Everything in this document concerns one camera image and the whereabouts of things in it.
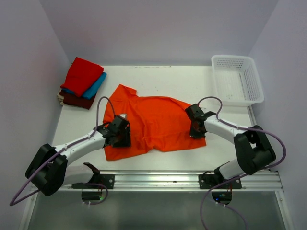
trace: white wall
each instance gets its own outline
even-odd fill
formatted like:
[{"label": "white wall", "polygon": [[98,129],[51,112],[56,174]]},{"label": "white wall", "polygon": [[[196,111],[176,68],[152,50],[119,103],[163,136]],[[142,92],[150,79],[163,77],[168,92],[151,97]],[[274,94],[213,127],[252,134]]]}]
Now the white wall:
[{"label": "white wall", "polygon": [[1,0],[0,31],[0,223],[15,230],[25,202],[9,202],[38,148],[53,139],[69,61],[38,0]]},{"label": "white wall", "polygon": [[279,0],[250,56],[265,92],[265,102],[254,106],[256,120],[287,146],[288,157],[278,170],[296,229],[303,230],[307,226],[307,1]]},{"label": "white wall", "polygon": [[278,0],[40,0],[70,61],[211,64],[248,55]]}]

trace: red folded cloth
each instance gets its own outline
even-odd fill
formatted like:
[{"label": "red folded cloth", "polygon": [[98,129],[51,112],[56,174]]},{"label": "red folded cloth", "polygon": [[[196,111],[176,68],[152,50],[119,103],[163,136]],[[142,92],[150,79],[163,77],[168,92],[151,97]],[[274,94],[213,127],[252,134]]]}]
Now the red folded cloth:
[{"label": "red folded cloth", "polygon": [[69,89],[77,97],[81,97],[100,77],[103,71],[104,68],[101,66],[76,57],[68,70],[65,83],[61,85],[61,88]]},{"label": "red folded cloth", "polygon": [[62,101],[64,104],[74,105],[84,109],[90,109],[96,97],[95,94],[91,99],[86,99],[83,97],[77,97],[76,95],[73,95],[69,92],[65,92],[64,90],[61,90],[59,92],[59,95],[64,97]]}]

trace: white plastic basket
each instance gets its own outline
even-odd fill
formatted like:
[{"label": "white plastic basket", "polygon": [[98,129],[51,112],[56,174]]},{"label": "white plastic basket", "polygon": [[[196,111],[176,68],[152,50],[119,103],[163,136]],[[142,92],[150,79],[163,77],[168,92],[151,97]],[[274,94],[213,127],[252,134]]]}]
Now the white plastic basket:
[{"label": "white plastic basket", "polygon": [[249,106],[263,102],[262,86],[252,58],[214,55],[211,61],[215,92],[224,104]]}]

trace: orange cloth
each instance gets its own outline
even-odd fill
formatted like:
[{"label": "orange cloth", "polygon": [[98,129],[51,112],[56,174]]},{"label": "orange cloth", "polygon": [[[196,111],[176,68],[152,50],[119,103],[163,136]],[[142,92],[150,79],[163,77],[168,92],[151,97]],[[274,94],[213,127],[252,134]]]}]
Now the orange cloth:
[{"label": "orange cloth", "polygon": [[[105,147],[108,161],[141,155],[151,149],[167,152],[206,145],[204,138],[189,136],[191,122],[184,111],[190,106],[188,103],[170,97],[139,97],[135,89],[123,85],[117,87],[110,100],[118,115],[127,114],[131,126],[131,147]],[[103,122],[110,122],[113,118],[108,103]]]}]

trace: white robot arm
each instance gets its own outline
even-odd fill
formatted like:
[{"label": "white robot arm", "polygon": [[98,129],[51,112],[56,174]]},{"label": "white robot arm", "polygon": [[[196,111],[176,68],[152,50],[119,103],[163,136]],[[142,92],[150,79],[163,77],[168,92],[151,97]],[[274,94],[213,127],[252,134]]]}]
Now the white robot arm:
[{"label": "white robot arm", "polygon": [[[84,163],[81,166],[69,165],[87,153],[108,145],[131,146],[130,124],[125,119],[125,115],[117,115],[108,126],[106,124],[98,126],[95,132],[91,131],[69,143],[55,147],[49,144],[41,146],[25,176],[29,178],[36,173],[31,182],[46,196],[54,194],[61,186],[67,184],[100,183],[99,170],[90,163]],[[61,154],[37,172],[47,159],[60,151],[62,151]]]},{"label": "white robot arm", "polygon": [[204,113],[198,104],[189,106],[186,113],[191,120],[190,137],[204,138],[205,133],[209,132],[217,134],[235,145],[236,159],[216,168],[214,176],[204,173],[203,179],[207,181],[210,179],[211,184],[218,185],[245,173],[252,175],[276,159],[275,152],[264,133],[233,128],[239,126],[228,121],[221,122],[214,112]]}]

